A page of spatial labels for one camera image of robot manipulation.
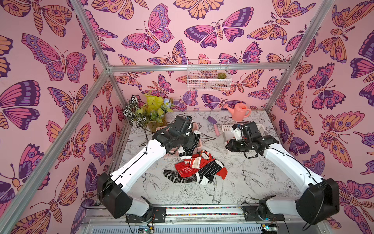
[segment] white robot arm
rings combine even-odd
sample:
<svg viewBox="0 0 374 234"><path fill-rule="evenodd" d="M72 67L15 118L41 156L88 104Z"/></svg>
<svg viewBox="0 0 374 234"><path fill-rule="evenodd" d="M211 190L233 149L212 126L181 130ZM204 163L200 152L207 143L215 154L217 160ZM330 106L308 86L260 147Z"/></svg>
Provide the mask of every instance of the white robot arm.
<svg viewBox="0 0 374 234"><path fill-rule="evenodd" d="M254 122L234 125L239 128L244 139L237 136L226 146L235 152L255 150L277 165L298 187L300 198L267 197L260 201L259 214L288 214L302 217L310 224L316 224L339 211L338 186L333 179L325 180L310 171L280 145L272 136L261 136ZM158 159L172 148L191 146L192 120L177 116L169 131L157 131L148 145L144 147L123 167L111 173L103 173L98 180L99 200L114 218L125 213L134 214L148 220L153 213L153 206L143 198L130 197L127 193L136 180Z"/></svg>

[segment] metal vent grille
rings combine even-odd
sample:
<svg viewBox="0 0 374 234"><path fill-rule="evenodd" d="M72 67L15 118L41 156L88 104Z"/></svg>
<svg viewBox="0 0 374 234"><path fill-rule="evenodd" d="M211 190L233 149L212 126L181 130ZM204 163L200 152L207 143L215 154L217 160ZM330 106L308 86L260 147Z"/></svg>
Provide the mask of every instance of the metal vent grille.
<svg viewBox="0 0 374 234"><path fill-rule="evenodd" d="M138 233L138 227L131 227ZM92 234L128 234L126 226L99 226L92 229ZM262 233L261 224L212 224L212 225L156 225L155 234L249 234Z"/></svg>

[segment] plant pot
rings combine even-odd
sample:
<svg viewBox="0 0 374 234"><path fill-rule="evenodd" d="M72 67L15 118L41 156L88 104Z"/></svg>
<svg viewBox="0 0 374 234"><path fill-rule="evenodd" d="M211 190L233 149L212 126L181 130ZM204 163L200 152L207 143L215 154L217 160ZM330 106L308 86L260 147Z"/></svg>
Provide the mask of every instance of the plant pot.
<svg viewBox="0 0 374 234"><path fill-rule="evenodd" d="M166 121L166 115L164 115L164 117L162 117L162 123L159 123L159 122L150 122L150 123L148 123L148 128L149 128L149 131L155 133L156 132L156 128L167 126L167 125L168 125L168 122Z"/></svg>

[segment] pink handle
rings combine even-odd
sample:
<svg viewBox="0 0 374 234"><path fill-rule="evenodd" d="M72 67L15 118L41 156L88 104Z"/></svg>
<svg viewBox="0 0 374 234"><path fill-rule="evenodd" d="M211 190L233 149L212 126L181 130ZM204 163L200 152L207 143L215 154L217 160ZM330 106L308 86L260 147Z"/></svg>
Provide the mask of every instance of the pink handle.
<svg viewBox="0 0 374 234"><path fill-rule="evenodd" d="M217 124L214 125L214 130L215 130L215 135L216 135L217 137L219 137L219 136L220 136L220 132L218 131Z"/></svg>
<svg viewBox="0 0 374 234"><path fill-rule="evenodd" d="M248 115L245 115L244 118L247 118L247 117L252 113L252 110L251 110L251 109L247 108L247 110L249 111L249 112L248 112Z"/></svg>

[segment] pink watering can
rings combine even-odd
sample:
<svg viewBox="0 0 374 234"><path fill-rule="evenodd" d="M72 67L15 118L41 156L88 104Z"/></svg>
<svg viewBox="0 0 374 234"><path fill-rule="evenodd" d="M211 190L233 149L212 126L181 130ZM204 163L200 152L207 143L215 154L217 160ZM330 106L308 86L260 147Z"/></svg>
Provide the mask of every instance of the pink watering can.
<svg viewBox="0 0 374 234"><path fill-rule="evenodd" d="M235 120L235 122L243 121L243 119L248 117L252 112L244 103L236 103L234 109L227 104L223 105L223 108L226 108L233 115L233 120Z"/></svg>

